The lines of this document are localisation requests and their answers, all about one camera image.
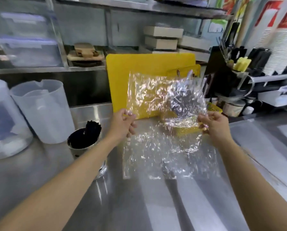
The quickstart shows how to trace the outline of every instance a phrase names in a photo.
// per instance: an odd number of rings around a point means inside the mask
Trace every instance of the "transparent plastic bag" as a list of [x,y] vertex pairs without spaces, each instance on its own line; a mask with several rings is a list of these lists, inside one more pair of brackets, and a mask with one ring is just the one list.
[[[130,73],[127,109],[141,120],[123,143],[123,178],[209,178],[218,172],[215,148],[198,132],[197,116],[207,113],[200,79]],[[179,135],[185,129],[189,133]]]

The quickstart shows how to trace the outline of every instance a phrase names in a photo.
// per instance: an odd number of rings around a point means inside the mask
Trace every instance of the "hand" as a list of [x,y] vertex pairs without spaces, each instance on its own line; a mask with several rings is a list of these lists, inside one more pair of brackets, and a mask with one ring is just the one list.
[[219,112],[208,112],[208,116],[200,114],[198,116],[198,121],[208,125],[208,129],[203,130],[203,133],[210,135],[215,147],[220,148],[225,146],[228,142],[233,142],[229,121],[224,115]]
[[126,109],[120,109],[118,112],[115,112],[112,116],[106,138],[113,141],[115,145],[118,145],[123,138],[129,138],[131,135],[134,135],[134,128],[137,128],[137,125],[134,122],[135,118],[136,115],[127,112]]

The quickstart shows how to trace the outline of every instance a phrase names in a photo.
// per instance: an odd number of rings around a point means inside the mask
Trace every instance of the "person's left hand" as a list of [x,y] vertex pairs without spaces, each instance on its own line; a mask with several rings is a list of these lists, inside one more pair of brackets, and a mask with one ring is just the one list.
[[137,125],[134,122],[135,118],[136,115],[131,114],[126,109],[120,109],[118,112],[115,112],[112,116],[106,138],[114,141],[115,145],[118,145],[123,138],[129,138],[131,135],[134,135],[134,128],[137,128]]

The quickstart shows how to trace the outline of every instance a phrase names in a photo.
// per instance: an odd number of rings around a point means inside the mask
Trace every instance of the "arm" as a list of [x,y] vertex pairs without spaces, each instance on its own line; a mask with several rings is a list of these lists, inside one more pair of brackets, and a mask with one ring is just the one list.
[[263,178],[250,158],[234,142],[228,119],[217,113],[199,115],[209,126],[208,133],[218,148],[234,194],[251,231],[287,230],[287,202]]
[[123,116],[126,113],[124,109],[115,113],[107,136],[7,214],[0,230],[62,230],[110,151],[135,133],[136,116]]

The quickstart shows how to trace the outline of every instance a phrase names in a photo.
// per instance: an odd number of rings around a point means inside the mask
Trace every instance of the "metal cup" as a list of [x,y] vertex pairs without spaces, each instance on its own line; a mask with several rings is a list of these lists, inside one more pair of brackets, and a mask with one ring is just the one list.
[[[97,141],[90,145],[89,147],[85,147],[85,148],[82,148],[82,149],[75,149],[73,147],[71,147],[71,142],[70,140],[72,139],[72,135],[75,134],[75,132],[82,132],[83,129],[85,128],[80,128],[76,131],[74,131],[69,137],[68,137],[68,146],[71,150],[71,153],[72,153],[72,156],[73,156],[73,159],[77,159],[78,157],[80,157],[81,155],[83,155],[86,151],[88,151],[90,148],[92,148],[94,145],[96,145],[98,142],[99,142],[99,137],[97,139]],[[107,160],[104,161],[103,165],[101,166],[100,170],[99,170],[99,173],[96,175],[95,177],[95,180],[102,177],[106,171],[107,171]]]

